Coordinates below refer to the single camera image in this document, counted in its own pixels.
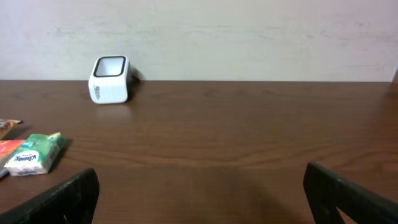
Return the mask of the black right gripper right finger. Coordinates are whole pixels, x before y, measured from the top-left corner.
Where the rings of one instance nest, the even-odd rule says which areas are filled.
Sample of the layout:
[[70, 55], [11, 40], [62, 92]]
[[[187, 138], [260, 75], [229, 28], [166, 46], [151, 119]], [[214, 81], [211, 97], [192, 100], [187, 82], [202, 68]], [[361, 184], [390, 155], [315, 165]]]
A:
[[309, 162], [303, 188], [315, 223], [344, 223], [340, 212], [356, 223], [397, 224], [397, 204]]

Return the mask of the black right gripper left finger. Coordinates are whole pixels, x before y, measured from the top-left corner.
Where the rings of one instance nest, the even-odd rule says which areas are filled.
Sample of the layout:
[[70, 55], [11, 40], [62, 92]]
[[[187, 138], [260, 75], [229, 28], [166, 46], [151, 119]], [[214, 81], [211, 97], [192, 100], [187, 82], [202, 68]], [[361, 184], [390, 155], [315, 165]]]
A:
[[7, 223], [91, 223], [100, 192], [93, 168], [85, 169], [1, 214]]

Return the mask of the green tissue pack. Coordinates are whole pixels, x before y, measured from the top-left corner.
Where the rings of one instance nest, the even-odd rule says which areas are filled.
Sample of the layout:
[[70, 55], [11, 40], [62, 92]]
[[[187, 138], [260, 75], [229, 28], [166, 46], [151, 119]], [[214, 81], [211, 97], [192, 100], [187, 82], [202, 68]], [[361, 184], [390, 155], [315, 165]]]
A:
[[31, 134], [5, 164], [11, 176], [48, 174], [65, 144], [61, 133]]

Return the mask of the orange tissue pack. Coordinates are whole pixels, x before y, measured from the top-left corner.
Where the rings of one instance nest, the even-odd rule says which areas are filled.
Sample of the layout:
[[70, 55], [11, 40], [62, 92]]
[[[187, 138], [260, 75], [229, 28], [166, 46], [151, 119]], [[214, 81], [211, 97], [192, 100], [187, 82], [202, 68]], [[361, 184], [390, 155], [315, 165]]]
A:
[[24, 140], [2, 140], [0, 143], [0, 178], [2, 179], [7, 173], [5, 165], [9, 158], [15, 153]]

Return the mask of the yellow snack bag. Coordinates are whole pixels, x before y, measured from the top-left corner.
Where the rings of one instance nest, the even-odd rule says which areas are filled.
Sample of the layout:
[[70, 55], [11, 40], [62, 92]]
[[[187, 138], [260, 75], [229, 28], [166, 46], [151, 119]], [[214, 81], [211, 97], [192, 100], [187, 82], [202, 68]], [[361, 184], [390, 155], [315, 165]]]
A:
[[18, 125], [22, 124], [23, 120], [14, 120], [14, 119], [1, 119], [0, 120], [0, 140], [2, 140], [10, 130]]

